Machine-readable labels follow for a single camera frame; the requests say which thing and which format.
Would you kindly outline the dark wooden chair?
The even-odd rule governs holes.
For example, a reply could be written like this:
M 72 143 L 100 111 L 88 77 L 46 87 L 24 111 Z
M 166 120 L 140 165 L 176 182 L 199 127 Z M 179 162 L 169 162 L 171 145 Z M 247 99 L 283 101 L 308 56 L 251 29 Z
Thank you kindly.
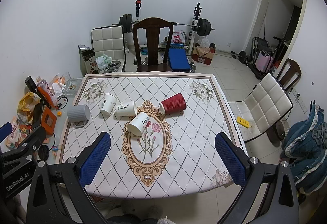
M 282 66 L 282 69 L 278 73 L 277 80 L 283 86 L 286 92 L 291 91 L 294 85 L 301 78 L 301 69 L 299 64 L 287 58 Z
M 163 57 L 164 59 L 161 64 L 158 63 L 159 38 L 160 38 L 161 29 L 154 28 L 154 27 L 145 29 L 146 41 L 147 41 L 147 65 L 142 64 L 140 45 L 138 41 L 138 29 L 135 26 L 132 28 L 132 35 L 134 40 L 136 62 L 137 62 L 136 72 L 172 71 L 172 69 L 167 63 L 167 60 L 168 60 L 168 52 L 170 49 L 172 33 L 174 31 L 174 28 L 173 29 L 169 28 L 169 34 L 168 34 L 165 53 Z

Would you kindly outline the patterned white tablecloth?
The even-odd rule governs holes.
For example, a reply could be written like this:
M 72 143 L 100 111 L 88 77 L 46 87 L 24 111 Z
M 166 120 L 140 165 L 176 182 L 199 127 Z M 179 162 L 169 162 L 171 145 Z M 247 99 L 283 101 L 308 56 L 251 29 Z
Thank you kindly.
M 160 102 L 181 93 L 186 109 L 160 111 Z M 117 103 L 135 101 L 149 116 L 141 137 L 126 126 L 131 117 L 103 115 L 105 94 Z M 215 149 L 224 132 L 238 147 L 244 141 L 216 78 L 211 74 L 177 72 L 117 72 L 86 75 L 74 105 L 86 104 L 90 119 L 83 128 L 66 122 L 60 138 L 58 163 L 79 155 L 101 132 L 110 134 L 111 147 L 89 194 L 117 198 L 163 198 L 200 193 L 228 185 L 232 179 Z

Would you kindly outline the yellow object on floor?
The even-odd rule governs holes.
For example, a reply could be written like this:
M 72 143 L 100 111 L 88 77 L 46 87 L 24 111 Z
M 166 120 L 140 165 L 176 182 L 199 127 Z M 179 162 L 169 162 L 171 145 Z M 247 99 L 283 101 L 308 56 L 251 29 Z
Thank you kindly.
M 245 128 L 251 127 L 249 121 L 246 121 L 245 119 L 241 118 L 240 116 L 237 117 L 237 123 Z

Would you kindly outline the blue clothes pile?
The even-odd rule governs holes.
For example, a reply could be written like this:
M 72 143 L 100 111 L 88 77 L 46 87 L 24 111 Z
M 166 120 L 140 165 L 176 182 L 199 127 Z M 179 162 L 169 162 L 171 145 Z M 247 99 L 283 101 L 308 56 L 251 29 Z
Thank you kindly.
M 282 144 L 295 187 L 309 196 L 326 182 L 326 121 L 324 109 L 310 103 L 308 118 L 293 124 Z

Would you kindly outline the red white plastic bag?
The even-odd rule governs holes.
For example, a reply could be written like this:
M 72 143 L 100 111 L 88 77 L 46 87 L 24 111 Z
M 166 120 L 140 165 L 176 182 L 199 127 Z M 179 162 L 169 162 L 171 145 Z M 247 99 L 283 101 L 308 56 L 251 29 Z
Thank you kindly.
M 172 44 L 182 44 L 184 45 L 186 42 L 186 34 L 183 30 L 174 30 L 172 33 Z

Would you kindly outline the yellow foil bag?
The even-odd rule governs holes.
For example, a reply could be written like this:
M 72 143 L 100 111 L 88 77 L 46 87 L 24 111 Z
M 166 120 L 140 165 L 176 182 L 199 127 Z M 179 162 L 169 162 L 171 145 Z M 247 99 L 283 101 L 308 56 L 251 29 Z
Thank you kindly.
M 40 103 L 40 100 L 41 98 L 37 94 L 28 92 L 19 101 L 17 116 L 22 123 L 26 124 L 33 120 L 35 106 Z

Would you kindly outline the white padded chair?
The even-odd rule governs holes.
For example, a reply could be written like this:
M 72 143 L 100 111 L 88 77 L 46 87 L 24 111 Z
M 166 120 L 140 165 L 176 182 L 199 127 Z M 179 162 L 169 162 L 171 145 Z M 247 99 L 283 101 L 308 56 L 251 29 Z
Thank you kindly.
M 249 122 L 249 128 L 239 125 L 244 142 L 265 134 L 293 108 L 285 89 L 271 74 L 255 86 L 242 101 L 229 102 L 235 117 Z
M 118 71 L 124 72 L 126 66 L 126 46 L 124 38 L 124 28 L 121 25 L 105 26 L 91 30 L 91 47 L 95 56 L 104 54 L 111 57 L 114 61 L 121 62 Z

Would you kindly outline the dark wooden chair right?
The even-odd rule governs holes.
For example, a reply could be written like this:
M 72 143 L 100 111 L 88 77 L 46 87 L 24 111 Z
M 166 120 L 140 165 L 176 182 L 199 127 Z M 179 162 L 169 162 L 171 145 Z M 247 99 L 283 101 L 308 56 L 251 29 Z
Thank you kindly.
M 286 92 L 291 91 L 294 85 L 301 78 L 301 69 L 299 64 L 287 58 L 282 66 L 282 69 L 278 73 L 277 80 L 283 86 Z

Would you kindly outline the grey ribbed mug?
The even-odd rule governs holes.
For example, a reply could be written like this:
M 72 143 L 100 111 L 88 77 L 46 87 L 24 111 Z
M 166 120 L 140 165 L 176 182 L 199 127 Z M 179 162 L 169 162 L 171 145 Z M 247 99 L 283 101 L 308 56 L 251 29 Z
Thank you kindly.
M 86 104 L 74 105 L 68 112 L 67 117 L 74 128 L 83 128 L 90 119 L 90 109 Z

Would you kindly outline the white padded chair left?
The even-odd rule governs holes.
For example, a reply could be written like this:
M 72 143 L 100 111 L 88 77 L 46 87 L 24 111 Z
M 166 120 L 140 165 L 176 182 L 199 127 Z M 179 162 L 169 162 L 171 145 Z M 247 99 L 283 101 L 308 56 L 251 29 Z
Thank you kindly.
M 91 30 L 91 47 L 95 56 L 104 54 L 111 57 L 114 61 L 121 62 L 118 71 L 124 72 L 126 66 L 126 46 L 124 38 L 124 28 L 121 25 L 105 26 Z

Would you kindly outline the blue weight bench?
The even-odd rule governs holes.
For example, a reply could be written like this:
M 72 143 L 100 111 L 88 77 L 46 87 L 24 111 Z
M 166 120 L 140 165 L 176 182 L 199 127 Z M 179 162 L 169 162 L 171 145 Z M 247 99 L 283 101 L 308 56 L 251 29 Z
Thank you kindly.
M 171 48 L 168 52 L 169 66 L 174 72 L 189 72 L 190 65 L 185 50 L 182 48 Z

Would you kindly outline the black round lid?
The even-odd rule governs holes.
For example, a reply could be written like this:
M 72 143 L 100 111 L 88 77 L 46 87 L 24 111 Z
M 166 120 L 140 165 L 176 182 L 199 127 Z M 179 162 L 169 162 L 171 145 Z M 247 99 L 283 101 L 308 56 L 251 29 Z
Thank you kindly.
M 38 157 L 41 161 L 47 161 L 49 158 L 50 150 L 46 145 L 41 145 L 38 149 Z

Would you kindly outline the orange box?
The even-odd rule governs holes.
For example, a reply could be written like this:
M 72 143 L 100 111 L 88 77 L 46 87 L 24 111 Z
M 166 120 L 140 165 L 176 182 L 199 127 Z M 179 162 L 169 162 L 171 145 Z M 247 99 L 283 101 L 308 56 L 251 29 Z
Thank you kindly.
M 57 117 L 54 113 L 47 106 L 43 106 L 41 110 L 40 126 L 45 129 L 46 135 L 53 135 L 56 122 Z

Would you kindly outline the white paper cup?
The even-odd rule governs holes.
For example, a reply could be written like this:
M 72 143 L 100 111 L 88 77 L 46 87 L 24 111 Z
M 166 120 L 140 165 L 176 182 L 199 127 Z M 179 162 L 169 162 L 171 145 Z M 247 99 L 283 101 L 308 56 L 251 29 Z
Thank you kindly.
M 100 107 L 100 113 L 103 115 L 110 115 L 117 103 L 117 98 L 112 94 L 105 94 L 104 100 Z
M 144 112 L 140 112 L 132 121 L 126 124 L 126 126 L 131 134 L 136 137 L 141 137 L 149 121 L 149 116 Z
M 128 101 L 119 104 L 115 108 L 115 115 L 117 117 L 136 116 L 138 114 L 135 101 Z

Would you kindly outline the small dumbbell on floor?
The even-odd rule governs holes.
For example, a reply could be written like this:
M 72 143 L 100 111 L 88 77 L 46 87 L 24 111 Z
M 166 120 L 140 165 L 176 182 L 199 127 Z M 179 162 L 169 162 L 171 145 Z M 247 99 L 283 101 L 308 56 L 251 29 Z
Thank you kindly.
M 247 63 L 247 54 L 245 51 L 240 51 L 239 54 L 236 54 L 234 51 L 231 51 L 231 56 L 234 59 L 238 59 L 242 64 Z

